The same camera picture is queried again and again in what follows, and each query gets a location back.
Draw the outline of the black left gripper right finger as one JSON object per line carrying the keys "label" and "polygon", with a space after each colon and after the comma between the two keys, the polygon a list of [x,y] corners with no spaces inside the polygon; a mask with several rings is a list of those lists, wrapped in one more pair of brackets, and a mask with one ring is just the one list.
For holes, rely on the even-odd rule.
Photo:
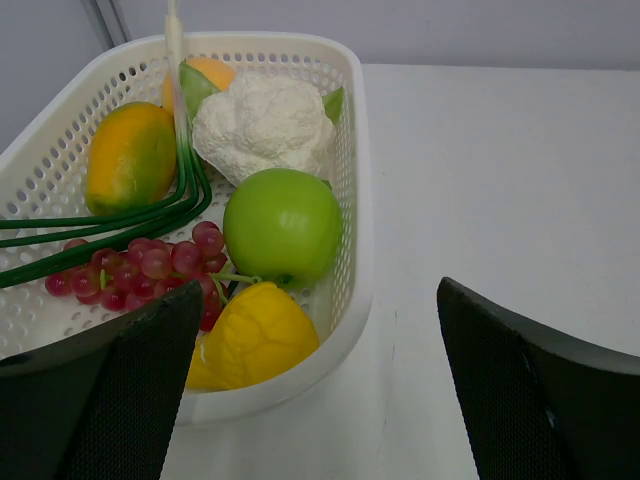
{"label": "black left gripper right finger", "polygon": [[441,335],[482,479],[636,479],[639,359],[507,310],[450,278]]}

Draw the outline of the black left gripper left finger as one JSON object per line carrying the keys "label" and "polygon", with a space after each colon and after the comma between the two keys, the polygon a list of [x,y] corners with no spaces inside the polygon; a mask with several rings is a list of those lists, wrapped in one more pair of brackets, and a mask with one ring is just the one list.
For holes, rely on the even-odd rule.
{"label": "black left gripper left finger", "polygon": [[1,362],[4,479],[157,479],[203,313],[183,284]]}

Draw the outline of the green scallion stalks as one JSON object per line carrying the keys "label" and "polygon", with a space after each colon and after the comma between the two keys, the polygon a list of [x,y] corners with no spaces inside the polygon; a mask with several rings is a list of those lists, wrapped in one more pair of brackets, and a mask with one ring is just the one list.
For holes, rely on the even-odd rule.
{"label": "green scallion stalks", "polygon": [[104,217],[59,219],[3,220],[3,230],[54,228],[54,233],[37,234],[3,240],[3,248],[39,245],[91,237],[98,240],[72,247],[40,260],[1,273],[1,286],[13,287],[63,272],[91,259],[105,248],[121,251],[138,237],[157,238],[186,225],[208,208],[212,199],[204,168],[191,146],[188,111],[179,83],[179,67],[184,64],[182,45],[184,31],[178,16],[178,3],[170,1],[165,17],[165,43],[169,60],[169,74],[173,87],[174,127],[177,148],[178,182],[169,197],[132,213]]}

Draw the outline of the white cauliflower with green leaves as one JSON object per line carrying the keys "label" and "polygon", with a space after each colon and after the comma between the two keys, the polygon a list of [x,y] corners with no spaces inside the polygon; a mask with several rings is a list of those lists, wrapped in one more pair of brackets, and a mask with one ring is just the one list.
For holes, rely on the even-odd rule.
{"label": "white cauliflower with green leaves", "polygon": [[272,168],[328,176],[342,88],[321,95],[307,82],[249,71],[221,89],[187,61],[178,78],[192,149],[232,185]]}

